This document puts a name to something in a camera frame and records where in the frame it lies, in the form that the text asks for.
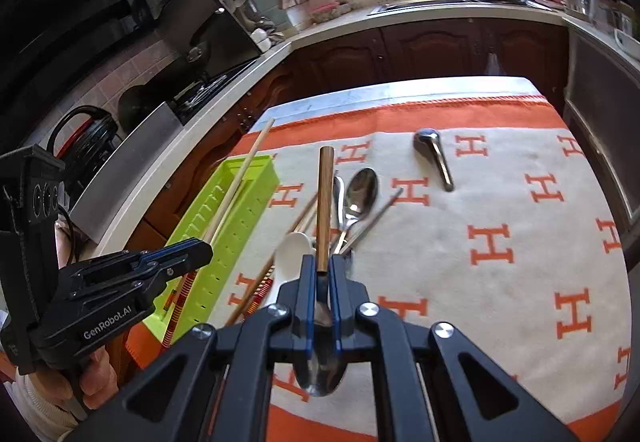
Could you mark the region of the left hand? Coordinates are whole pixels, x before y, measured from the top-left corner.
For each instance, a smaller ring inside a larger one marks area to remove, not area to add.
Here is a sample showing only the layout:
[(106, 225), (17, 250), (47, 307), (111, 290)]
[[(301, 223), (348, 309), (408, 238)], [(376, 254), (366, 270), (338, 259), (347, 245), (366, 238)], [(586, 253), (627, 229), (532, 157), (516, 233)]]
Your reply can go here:
[[(46, 366), (29, 375), (32, 384), (44, 399), (63, 406), (74, 397), (72, 384), (56, 370)], [(81, 399), (89, 410), (97, 410), (118, 392), (117, 374), (106, 349), (101, 347), (90, 355), (84, 373), (74, 377), (73, 382), (81, 390)]]

